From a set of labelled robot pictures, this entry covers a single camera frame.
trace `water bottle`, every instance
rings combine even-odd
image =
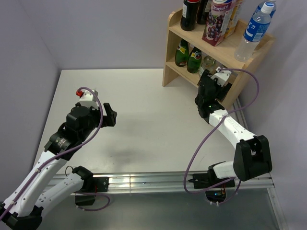
[[[262,8],[263,5],[264,5],[264,3],[265,3],[265,2],[268,2],[268,1],[274,3],[274,5],[275,5],[275,6],[274,6],[274,9],[273,9],[272,12],[270,13],[270,16],[271,16],[271,18],[272,18],[273,15],[274,15],[275,12],[276,12],[276,0],[267,0],[267,1],[263,1],[262,3],[260,3],[260,4],[258,5],[258,7],[256,8],[254,14],[260,12],[260,11],[261,11],[261,8]]]
[[[260,12],[252,16],[242,36],[241,43],[235,51],[235,58],[238,61],[246,62],[253,55],[256,46],[271,23],[270,13],[273,9],[274,3],[265,2]]]

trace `gray floor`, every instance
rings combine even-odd
[[[83,212],[69,197],[49,213],[39,230],[278,229],[266,189],[239,191],[220,207],[210,206],[204,195],[186,193],[124,194],[112,199],[105,210]]]

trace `green bottle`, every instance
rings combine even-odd
[[[175,54],[175,64],[183,67],[187,64],[189,58],[189,45],[186,40],[181,40]]]
[[[188,58],[188,71],[197,73],[201,66],[201,50],[194,47]]]

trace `white bottle cap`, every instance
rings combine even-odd
[[[261,8],[261,12],[270,14],[272,13],[274,9],[274,3],[267,1],[266,3],[263,4],[263,7]]]

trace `wooden shelf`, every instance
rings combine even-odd
[[[247,62],[240,62],[235,59],[234,54],[237,46],[241,42],[242,34],[246,29],[246,22],[239,20],[235,32],[231,36],[224,39],[218,46],[212,46],[202,40],[205,25],[196,24],[193,31],[184,31],[180,27],[181,15],[182,9],[172,12],[168,17],[163,86],[166,86],[180,75],[197,87],[199,81],[198,73],[191,74],[187,71],[186,67],[178,67],[175,64],[175,53],[181,39],[186,40],[228,68],[246,69],[251,72],[256,71],[258,65],[262,62],[275,41],[272,35],[265,34],[255,49],[253,56]],[[249,81],[249,78],[250,76],[243,72],[238,72],[236,77],[234,75],[231,76],[228,82],[232,83],[232,87],[223,101],[220,102],[225,108],[232,106]]]

